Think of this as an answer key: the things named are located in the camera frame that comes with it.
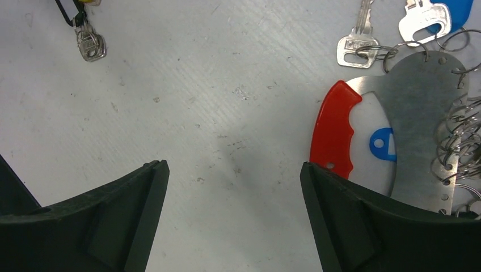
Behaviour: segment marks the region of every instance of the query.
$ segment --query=keychain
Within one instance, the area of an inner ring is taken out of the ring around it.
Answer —
[[[87,20],[83,2],[99,5],[100,0],[55,0],[67,24],[74,28],[77,46],[83,59],[88,62],[107,55],[107,46],[102,35],[95,32]]]
[[[395,49],[409,43],[418,42],[403,42]],[[453,73],[466,69],[447,53],[425,50],[404,58],[392,71],[385,70],[388,74],[384,76],[339,81],[331,88],[315,124],[309,161],[349,178],[354,134],[349,114],[362,101],[361,95],[374,92],[395,136],[396,174],[391,197],[421,209],[450,214],[459,154],[438,154],[438,142],[432,134],[446,115],[446,101],[457,100],[467,92],[467,77]],[[460,80],[464,88],[459,88]],[[387,147],[386,135],[390,131],[386,132],[378,138],[383,138]],[[453,139],[449,146],[455,147],[460,141]]]

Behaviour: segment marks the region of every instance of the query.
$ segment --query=white surface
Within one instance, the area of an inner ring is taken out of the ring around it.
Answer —
[[[108,54],[87,63],[54,1],[7,1],[0,154],[42,205],[168,160],[147,271],[319,271],[298,176],[328,89],[382,74],[380,63],[336,63],[358,2],[105,0],[89,14]],[[469,27],[481,28],[480,4]],[[404,5],[373,4],[381,44],[401,41]],[[457,55],[466,66],[480,61],[472,57],[480,41],[473,35]],[[473,75],[471,89],[479,88]],[[369,103],[351,116],[355,142],[382,114],[366,113]],[[373,172],[368,149],[355,148],[353,179],[389,175]]]

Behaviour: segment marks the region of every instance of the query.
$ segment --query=blue key head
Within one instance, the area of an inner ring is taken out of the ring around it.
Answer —
[[[376,132],[373,133],[371,139],[369,140],[369,149],[371,153],[381,160],[388,160],[391,162],[397,161],[396,155],[389,154],[389,140],[393,133],[393,129],[390,127],[385,127],[383,129],[378,129]],[[382,141],[382,144],[376,146],[376,141]]]
[[[453,33],[465,25],[467,19],[469,18],[469,13],[471,12],[473,0],[431,0],[434,3],[446,4],[451,13],[451,32]],[[428,27],[428,31],[432,34],[437,33],[440,30],[440,26],[435,24]]]

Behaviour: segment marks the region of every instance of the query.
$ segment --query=key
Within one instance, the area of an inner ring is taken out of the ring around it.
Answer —
[[[373,27],[370,18],[373,2],[374,0],[362,0],[356,26],[352,28],[351,34],[343,37],[337,44],[337,63],[339,65],[367,69],[374,63],[378,50],[359,52],[367,57],[366,63],[348,62],[344,59],[347,54],[356,54],[356,49],[359,47],[379,45],[379,41],[372,36]]]
[[[84,25],[75,27],[77,45],[83,59],[88,62],[99,60],[106,56],[107,47],[105,39],[95,33],[92,26],[85,20]]]
[[[429,0],[407,0],[406,16],[399,22],[399,33],[404,41],[414,41],[414,33],[433,24],[441,26],[437,33],[438,38],[451,31],[451,14],[446,4],[433,4]],[[432,35],[418,42],[425,44],[435,38],[436,35]],[[416,47],[419,44],[412,43],[408,46]]]

